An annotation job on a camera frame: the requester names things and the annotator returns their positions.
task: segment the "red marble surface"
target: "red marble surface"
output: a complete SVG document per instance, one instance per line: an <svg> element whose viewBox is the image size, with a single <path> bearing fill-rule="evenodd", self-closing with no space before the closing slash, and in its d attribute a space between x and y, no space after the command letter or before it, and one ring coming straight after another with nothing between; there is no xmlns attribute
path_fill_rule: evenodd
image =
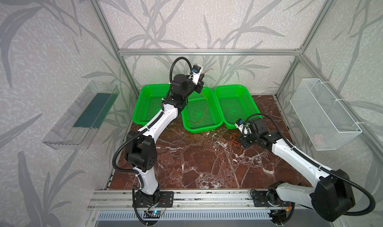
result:
<svg viewBox="0 0 383 227"><path fill-rule="evenodd" d="M291 140L273 96L253 96L261 113L276 120L285 136ZM264 118L269 130L276 130ZM132 130L141 125L133 124ZM267 188L276 181L297 185L309 182L293 167L273 153L253 145L249 149L222 141L229 130L225 124L216 130L192 134L185 130L181 115L167 126L157 140L158 162L154 167L161 189L198 188ZM131 168L122 151L118 166ZM138 184L131 173L115 172L110 189L131 189Z"/></svg>

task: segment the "clear acrylic shelf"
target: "clear acrylic shelf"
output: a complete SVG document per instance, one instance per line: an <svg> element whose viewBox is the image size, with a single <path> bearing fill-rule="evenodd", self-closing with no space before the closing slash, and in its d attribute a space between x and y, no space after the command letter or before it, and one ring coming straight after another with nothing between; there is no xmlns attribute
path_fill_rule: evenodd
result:
<svg viewBox="0 0 383 227"><path fill-rule="evenodd" d="M42 142L56 150L88 149L118 94L116 84L91 81Z"/></svg>
<svg viewBox="0 0 383 227"><path fill-rule="evenodd" d="M302 79L290 103L317 150L336 150L362 133L320 79Z"/></svg>

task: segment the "leaf pattern wallpaper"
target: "leaf pattern wallpaper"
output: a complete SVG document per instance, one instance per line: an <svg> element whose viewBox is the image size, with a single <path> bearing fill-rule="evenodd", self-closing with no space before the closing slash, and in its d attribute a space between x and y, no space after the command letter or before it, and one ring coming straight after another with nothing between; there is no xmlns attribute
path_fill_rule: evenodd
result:
<svg viewBox="0 0 383 227"><path fill-rule="evenodd" d="M305 55L383 143L383 0L338 0Z"/></svg>
<svg viewBox="0 0 383 227"><path fill-rule="evenodd" d="M0 0L0 226L78 226L136 99L88 0ZM88 150L41 141L88 83L120 94Z"/></svg>
<svg viewBox="0 0 383 227"><path fill-rule="evenodd" d="M382 57L383 0L337 0L304 53L332 86L345 98L376 136L383 140ZM299 146L333 169L341 168L362 184L376 200L369 215L345 216L349 227L378 227L383 221L383 164L358 136L333 151L317 151L290 105L302 78L316 78L299 64L278 100L288 117ZM368 199L354 190L355 210Z"/></svg>
<svg viewBox="0 0 383 227"><path fill-rule="evenodd" d="M99 0L119 48L299 48L324 0ZM167 83L175 56L126 56L140 89ZM189 56L206 86L275 94L292 56ZM179 64L176 73L185 73Z"/></svg>

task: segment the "metal wire basket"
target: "metal wire basket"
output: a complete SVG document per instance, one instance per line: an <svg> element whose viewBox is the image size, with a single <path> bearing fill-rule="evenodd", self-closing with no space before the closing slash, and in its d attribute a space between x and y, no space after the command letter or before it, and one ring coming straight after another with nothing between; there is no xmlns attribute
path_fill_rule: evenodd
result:
<svg viewBox="0 0 383 227"><path fill-rule="evenodd" d="M290 103L317 150L336 150L362 132L318 78L302 79Z"/></svg>

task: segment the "green plastic basket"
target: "green plastic basket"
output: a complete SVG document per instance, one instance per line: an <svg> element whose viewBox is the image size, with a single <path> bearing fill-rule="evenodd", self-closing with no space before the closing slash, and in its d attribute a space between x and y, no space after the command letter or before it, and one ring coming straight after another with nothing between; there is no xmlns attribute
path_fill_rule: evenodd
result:
<svg viewBox="0 0 383 227"><path fill-rule="evenodd" d="M204 87L202 93L208 101L202 94L193 92L189 96L188 104L181 113L184 127L191 133L214 130L223 123L218 101L213 90Z"/></svg>
<svg viewBox="0 0 383 227"><path fill-rule="evenodd" d="M223 122L228 129L235 129L238 119L245 121L250 115L259 113L253 98L242 85L217 86L214 95L219 102Z"/></svg>
<svg viewBox="0 0 383 227"><path fill-rule="evenodd" d="M169 91L169 84L150 84L141 89L136 108L133 112L133 122L146 125L161 109L160 103Z"/></svg>

